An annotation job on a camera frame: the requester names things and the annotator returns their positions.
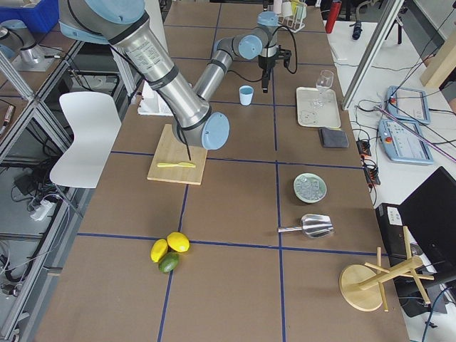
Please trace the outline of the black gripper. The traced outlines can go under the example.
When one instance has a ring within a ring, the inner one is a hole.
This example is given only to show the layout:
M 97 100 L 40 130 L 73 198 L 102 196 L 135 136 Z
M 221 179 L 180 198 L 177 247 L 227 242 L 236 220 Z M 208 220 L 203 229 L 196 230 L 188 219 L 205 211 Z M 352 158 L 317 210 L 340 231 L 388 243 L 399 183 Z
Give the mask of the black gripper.
M 283 61 L 284 67 L 288 68 L 291 51 L 282 48 L 280 45 L 274 45 L 264 48 L 258 56 L 258 64 L 262 69 L 261 89 L 263 93 L 268 93 L 270 74 L 278 60 Z

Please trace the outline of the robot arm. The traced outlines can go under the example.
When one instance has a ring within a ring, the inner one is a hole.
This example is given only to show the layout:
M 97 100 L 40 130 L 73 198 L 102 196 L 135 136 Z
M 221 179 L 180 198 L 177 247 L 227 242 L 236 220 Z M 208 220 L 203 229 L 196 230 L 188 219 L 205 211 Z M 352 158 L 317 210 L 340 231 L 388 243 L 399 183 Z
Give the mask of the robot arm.
M 252 60 L 257 58 L 262 69 L 261 89 L 268 92 L 271 71 L 276 62 L 282 60 L 289 66 L 291 51 L 278 44 L 279 16 L 273 11 L 263 11 L 257 16 L 257 25 L 249 33 L 223 38 L 214 45 L 212 59 L 193 87 L 195 93 L 209 100 L 218 89 L 236 58 Z
M 195 93 L 150 28 L 144 1 L 60 1 L 63 35 L 121 48 L 175 117 L 186 145 L 218 150 L 229 137 L 228 118 Z

